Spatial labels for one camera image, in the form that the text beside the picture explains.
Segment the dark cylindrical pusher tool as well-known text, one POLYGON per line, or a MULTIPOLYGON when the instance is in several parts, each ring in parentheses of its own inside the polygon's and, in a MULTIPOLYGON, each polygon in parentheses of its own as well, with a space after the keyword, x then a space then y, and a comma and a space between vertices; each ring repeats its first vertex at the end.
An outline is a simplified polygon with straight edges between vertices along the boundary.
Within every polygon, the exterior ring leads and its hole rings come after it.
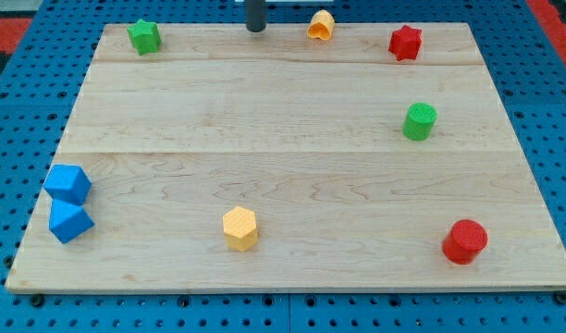
POLYGON ((261 32, 265 29, 265 0, 245 0, 245 25, 250 32, 261 32))

